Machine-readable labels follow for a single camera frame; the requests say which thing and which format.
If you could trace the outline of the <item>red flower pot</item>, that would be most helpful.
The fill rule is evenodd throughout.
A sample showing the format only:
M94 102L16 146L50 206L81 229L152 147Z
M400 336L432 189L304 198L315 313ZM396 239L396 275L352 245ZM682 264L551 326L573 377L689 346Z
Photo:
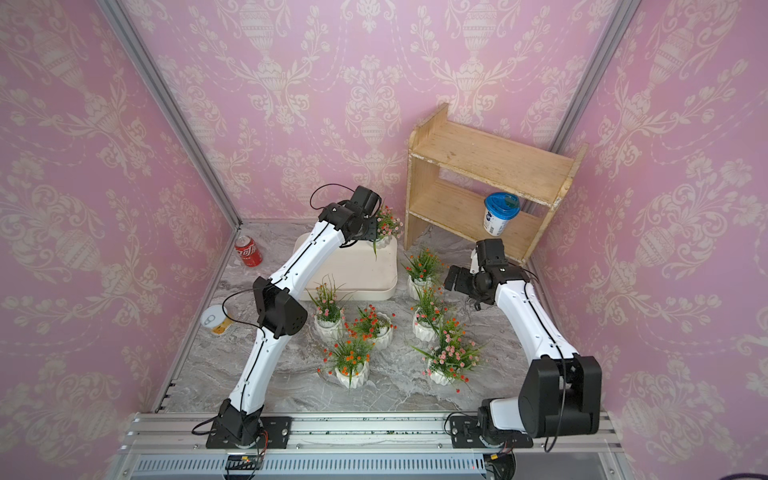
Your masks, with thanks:
M363 340L375 349L384 350L392 343L396 326L386 314L373 305L368 305L357 309L357 315L347 324L346 329L352 338Z

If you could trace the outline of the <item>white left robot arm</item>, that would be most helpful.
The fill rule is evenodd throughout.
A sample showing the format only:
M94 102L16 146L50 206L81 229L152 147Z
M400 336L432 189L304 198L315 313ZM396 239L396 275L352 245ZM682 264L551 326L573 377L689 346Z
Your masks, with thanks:
M254 280L249 292L258 314L255 341L235 387L210 419L209 439L223 438L243 449L268 439L261 423L268 383L288 341L308 318L300 296L335 251L375 239L375 217L381 205L379 194L356 187L349 199L321 209L309 236L278 270Z

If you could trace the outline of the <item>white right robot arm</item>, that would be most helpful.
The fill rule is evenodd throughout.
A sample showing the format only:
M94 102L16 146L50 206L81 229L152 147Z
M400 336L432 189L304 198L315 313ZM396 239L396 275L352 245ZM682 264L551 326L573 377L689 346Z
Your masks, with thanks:
M480 306L498 307L529 363L519 395L485 399L477 411L482 440L530 448L537 438L551 450L565 436L595 434L600 425L602 369L559 332L539 302L527 269L511 263L499 238L480 240L469 268L453 265L444 286Z

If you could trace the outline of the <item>white plastic storage box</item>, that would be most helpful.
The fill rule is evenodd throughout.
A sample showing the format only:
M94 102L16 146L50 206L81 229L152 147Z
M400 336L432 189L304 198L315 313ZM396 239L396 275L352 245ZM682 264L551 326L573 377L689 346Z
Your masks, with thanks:
M343 301L391 299L398 283L398 240L389 238L377 242L376 247L371 242L358 242L334 251L310 279L300 299L309 301L320 284L330 281Z

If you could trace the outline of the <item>blue lidded white cup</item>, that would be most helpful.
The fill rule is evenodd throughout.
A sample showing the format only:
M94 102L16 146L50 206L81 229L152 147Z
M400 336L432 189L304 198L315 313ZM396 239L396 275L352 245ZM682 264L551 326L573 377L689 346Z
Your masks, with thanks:
M508 222L520 213L520 200L516 195L506 192L495 192L484 200L485 215L483 227L494 237L500 236Z

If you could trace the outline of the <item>orange flower pot back-right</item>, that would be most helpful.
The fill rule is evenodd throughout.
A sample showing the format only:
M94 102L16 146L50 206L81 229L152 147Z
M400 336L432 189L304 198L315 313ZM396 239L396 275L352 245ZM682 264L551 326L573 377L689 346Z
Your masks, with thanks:
M407 257L404 268L408 275L408 294L413 300L428 288L438 283L444 263L431 249L423 247Z

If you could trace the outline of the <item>pink flower pot mid-right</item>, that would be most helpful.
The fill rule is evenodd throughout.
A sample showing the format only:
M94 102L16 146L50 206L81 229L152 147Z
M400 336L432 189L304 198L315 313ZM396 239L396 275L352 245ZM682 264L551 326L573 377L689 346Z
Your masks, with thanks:
M420 341L431 343L437 340L437 334L446 304L440 287L424 287L417 290L417 303L412 308L412 330Z

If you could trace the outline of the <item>large pink flower pot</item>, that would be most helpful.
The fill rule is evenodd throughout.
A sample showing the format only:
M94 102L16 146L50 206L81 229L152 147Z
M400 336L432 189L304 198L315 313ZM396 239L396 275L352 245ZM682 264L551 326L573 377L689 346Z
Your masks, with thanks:
M469 383L469 374L482 363L483 346L468 336L465 326L456 318L442 320L434 332L434 346L414 347L425 364L423 373L435 384L453 385L460 393L460 385Z

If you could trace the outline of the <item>wooden two-tier shelf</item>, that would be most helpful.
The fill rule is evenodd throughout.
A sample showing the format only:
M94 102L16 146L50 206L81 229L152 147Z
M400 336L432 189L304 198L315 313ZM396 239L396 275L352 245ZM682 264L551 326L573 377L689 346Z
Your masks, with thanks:
M501 234L506 256L524 265L571 189L589 145L566 157L453 122L449 109L440 104L408 139L404 248L429 226L469 241L489 236L482 225L484 197L442 179L445 171L543 209L541 216L519 213Z

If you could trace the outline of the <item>red cola can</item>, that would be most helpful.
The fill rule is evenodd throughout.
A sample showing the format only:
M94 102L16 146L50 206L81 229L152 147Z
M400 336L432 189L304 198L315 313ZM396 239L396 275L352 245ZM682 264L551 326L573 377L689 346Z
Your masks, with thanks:
M255 240L249 235L239 235L235 240L234 247L246 267L255 268L263 262L263 257Z

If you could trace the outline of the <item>orange flower pot front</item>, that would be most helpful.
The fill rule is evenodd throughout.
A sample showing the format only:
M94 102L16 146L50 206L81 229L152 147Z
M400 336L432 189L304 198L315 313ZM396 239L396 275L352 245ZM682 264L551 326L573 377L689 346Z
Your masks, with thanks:
M335 377L345 388L356 389L367 380L374 344L366 339L345 337L324 349L320 375Z

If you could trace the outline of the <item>white yellow can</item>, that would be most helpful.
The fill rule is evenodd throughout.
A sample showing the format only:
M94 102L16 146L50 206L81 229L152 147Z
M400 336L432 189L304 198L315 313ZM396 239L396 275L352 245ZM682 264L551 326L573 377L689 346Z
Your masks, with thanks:
M202 312L199 323L214 335L223 335L233 324L233 321L227 315L226 308L222 304L215 304Z

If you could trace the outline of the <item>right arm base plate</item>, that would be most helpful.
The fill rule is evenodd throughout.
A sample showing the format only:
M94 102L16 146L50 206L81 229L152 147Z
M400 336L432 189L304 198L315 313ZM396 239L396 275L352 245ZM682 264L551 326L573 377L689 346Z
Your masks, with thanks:
M451 412L443 422L443 430L450 437L454 449L514 450L532 448L533 440L517 430L484 433L474 415Z

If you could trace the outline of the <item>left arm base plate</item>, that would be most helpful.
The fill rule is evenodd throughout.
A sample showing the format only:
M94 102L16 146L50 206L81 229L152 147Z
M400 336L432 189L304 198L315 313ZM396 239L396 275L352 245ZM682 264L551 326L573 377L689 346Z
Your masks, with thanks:
M234 436L223 427L213 427L206 440L207 449L286 449L291 434L293 418L290 416L267 416L260 419L260 430L255 439L238 444Z

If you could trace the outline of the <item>aluminium mounting rail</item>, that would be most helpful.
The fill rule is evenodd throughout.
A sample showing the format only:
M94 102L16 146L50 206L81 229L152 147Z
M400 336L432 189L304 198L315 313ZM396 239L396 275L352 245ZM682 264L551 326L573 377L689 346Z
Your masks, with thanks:
M611 421L549 451L454 449L448 412L287 413L287 448L207 449L205 414L139 414L110 479L630 479Z

